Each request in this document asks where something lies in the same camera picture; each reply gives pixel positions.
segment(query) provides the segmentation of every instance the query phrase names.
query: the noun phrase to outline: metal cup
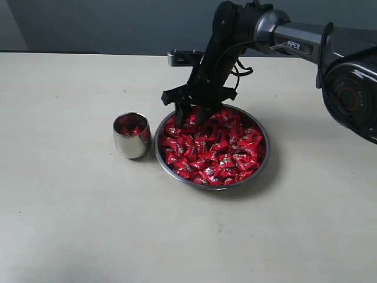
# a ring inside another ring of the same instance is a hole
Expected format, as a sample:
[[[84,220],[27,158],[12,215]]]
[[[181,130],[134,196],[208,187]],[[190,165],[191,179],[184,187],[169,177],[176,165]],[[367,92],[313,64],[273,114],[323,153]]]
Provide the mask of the metal cup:
[[[130,131],[139,128],[138,134],[121,134],[124,127]],[[113,124],[115,146],[119,153],[128,159],[144,156],[152,144],[151,130],[148,120],[139,113],[125,113],[120,115]]]

